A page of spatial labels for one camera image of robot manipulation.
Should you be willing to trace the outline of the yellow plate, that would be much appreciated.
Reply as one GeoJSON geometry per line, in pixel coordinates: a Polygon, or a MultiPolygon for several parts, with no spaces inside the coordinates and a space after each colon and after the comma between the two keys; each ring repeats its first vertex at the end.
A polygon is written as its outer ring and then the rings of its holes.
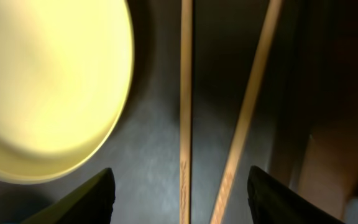
{"type": "Polygon", "coordinates": [[[82,166],[118,122],[133,68],[126,1],[0,1],[0,181],[82,166]]]}

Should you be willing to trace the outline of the wooden chopstick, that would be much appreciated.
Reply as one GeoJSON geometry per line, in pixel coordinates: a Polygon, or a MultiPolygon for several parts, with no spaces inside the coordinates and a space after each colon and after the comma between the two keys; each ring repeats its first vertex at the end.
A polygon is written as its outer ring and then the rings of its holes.
{"type": "Polygon", "coordinates": [[[191,100],[193,1],[181,1],[180,39],[180,224],[191,223],[191,100]]]}
{"type": "Polygon", "coordinates": [[[211,215],[210,224],[221,224],[224,218],[234,178],[251,126],[253,112],[264,77],[266,64],[269,59],[269,53],[280,17],[282,4],[283,0],[270,0],[268,4],[239,118],[237,120],[218,195],[211,215]]]}

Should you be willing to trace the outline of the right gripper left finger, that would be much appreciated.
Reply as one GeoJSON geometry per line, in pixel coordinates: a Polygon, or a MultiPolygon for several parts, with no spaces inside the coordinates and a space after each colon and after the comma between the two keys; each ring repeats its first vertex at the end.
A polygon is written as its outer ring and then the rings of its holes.
{"type": "Polygon", "coordinates": [[[24,223],[105,223],[111,222],[115,202],[112,169],[105,168],[57,203],[24,220],[24,223]]]}

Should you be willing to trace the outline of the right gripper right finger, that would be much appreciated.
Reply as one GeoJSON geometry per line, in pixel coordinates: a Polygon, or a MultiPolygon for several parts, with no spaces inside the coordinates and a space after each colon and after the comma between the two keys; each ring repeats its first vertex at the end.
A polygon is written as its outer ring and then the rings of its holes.
{"type": "Polygon", "coordinates": [[[250,168],[247,192],[255,224],[343,224],[257,166],[250,168]]]}

